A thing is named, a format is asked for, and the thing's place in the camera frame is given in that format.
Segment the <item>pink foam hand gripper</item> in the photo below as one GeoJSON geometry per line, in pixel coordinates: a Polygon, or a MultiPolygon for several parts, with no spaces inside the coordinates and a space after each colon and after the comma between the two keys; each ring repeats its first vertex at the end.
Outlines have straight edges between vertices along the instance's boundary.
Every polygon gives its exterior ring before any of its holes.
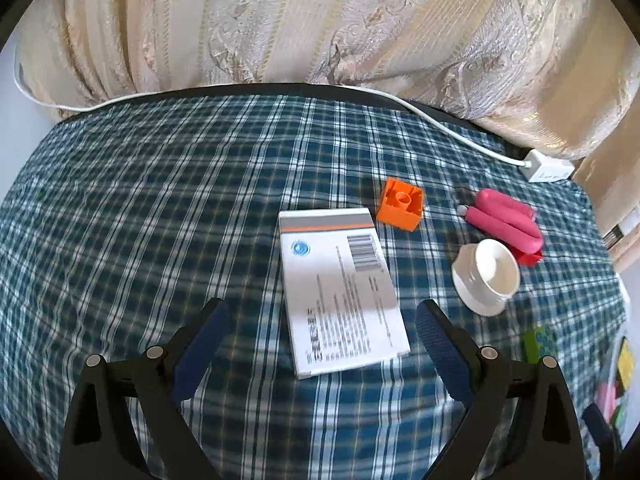
{"type": "Polygon", "coordinates": [[[474,203],[460,205],[457,213],[471,226],[506,245],[522,266],[534,266],[542,260],[544,237],[533,207],[492,188],[482,188],[474,203]]]}

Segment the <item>orange toy brick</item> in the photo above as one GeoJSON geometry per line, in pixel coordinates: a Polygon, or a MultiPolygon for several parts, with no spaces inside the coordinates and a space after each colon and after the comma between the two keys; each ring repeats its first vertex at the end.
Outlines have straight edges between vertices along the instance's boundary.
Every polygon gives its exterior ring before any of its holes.
{"type": "Polygon", "coordinates": [[[385,182],[376,220],[395,228],[413,232],[422,219],[424,192],[416,186],[394,178],[385,182]]]}

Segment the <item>yellow green box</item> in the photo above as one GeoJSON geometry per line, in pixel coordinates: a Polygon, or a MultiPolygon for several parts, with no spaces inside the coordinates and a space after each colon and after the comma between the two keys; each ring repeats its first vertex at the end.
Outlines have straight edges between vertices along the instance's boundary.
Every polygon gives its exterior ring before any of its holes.
{"type": "Polygon", "coordinates": [[[622,338],[618,356],[616,360],[616,390],[621,396],[630,386],[632,375],[634,374],[634,355],[626,337],[622,338]]]}

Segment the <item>green blue patterned block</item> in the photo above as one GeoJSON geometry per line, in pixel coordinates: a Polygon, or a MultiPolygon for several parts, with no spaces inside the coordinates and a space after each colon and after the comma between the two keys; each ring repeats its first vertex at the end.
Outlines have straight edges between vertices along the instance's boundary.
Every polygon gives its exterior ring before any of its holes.
{"type": "Polygon", "coordinates": [[[523,335],[522,341],[527,363],[536,364],[545,356],[556,357],[556,338],[548,325],[532,328],[523,335]]]}

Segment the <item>white plastic cap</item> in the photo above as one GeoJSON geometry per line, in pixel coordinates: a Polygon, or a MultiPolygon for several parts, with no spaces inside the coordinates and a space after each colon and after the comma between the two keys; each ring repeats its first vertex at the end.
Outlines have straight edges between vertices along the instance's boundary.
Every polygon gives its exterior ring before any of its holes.
{"type": "Polygon", "coordinates": [[[499,315],[520,287],[521,273],[510,250],[498,240],[463,245],[451,266],[454,289],[474,313],[499,315]]]}

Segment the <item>white medicine box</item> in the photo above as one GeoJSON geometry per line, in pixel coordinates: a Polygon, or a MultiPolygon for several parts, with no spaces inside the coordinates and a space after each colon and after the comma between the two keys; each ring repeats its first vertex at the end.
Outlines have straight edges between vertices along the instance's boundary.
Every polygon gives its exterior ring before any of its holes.
{"type": "Polygon", "coordinates": [[[297,378],[354,370],[410,352],[367,208],[281,211],[278,227],[297,378]]]}

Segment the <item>white power strip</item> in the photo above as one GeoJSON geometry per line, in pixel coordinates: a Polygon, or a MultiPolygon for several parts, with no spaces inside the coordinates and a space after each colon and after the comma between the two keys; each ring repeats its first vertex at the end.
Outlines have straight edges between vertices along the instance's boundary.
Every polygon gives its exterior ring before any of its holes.
{"type": "Polygon", "coordinates": [[[569,179],[575,166],[570,160],[554,158],[538,150],[530,150],[520,171],[528,182],[546,183],[569,179]]]}

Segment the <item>cream patterned curtain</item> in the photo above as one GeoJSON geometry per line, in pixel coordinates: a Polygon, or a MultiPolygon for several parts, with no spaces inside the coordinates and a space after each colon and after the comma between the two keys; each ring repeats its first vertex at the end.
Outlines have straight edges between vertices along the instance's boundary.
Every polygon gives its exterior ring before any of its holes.
{"type": "Polygon", "coordinates": [[[610,0],[35,0],[17,63],[55,119],[213,84],[375,88],[577,160],[601,232],[639,203],[639,44],[610,0]]]}

